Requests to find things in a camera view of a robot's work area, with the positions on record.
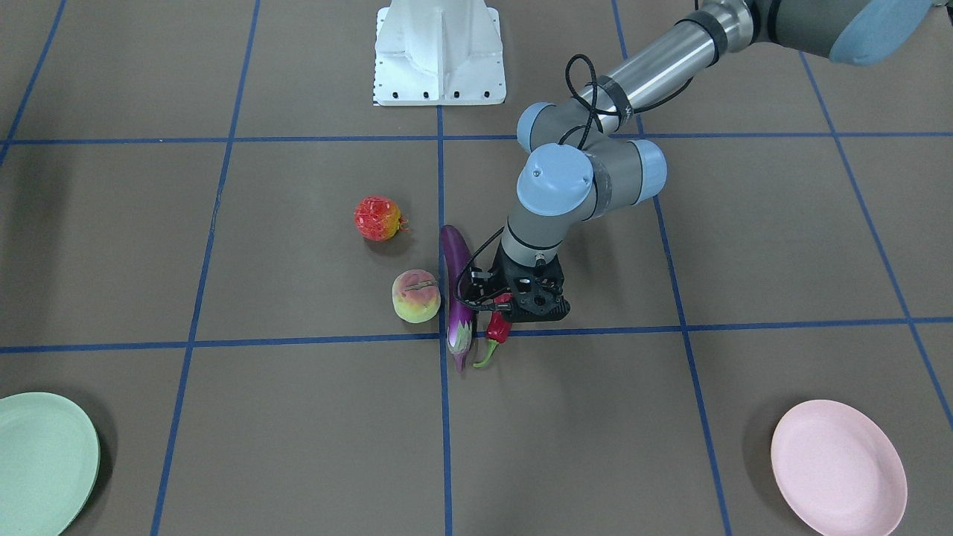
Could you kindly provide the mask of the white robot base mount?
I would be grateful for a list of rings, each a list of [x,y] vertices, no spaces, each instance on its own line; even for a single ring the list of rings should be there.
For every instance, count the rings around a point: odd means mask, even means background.
[[[506,101],[500,13],[483,1],[392,1],[375,17],[375,106]]]

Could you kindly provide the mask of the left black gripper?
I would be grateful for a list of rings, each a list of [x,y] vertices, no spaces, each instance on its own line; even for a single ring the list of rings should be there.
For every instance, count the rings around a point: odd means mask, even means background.
[[[507,322],[557,322],[570,312],[570,303],[563,296],[559,257],[524,266],[499,248],[491,265],[491,281],[495,290],[511,294],[503,308]]]

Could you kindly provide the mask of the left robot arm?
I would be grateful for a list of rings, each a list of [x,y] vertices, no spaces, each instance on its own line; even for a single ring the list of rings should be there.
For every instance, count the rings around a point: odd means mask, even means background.
[[[922,24],[929,1],[702,1],[667,33],[608,74],[571,88],[566,103],[535,103],[517,123],[528,159],[494,263],[470,301],[510,294],[491,311],[508,322],[554,322],[569,313],[558,249],[572,226],[657,196],[667,163],[646,139],[613,133],[670,101],[695,75],[759,42],[832,63],[889,57]]]

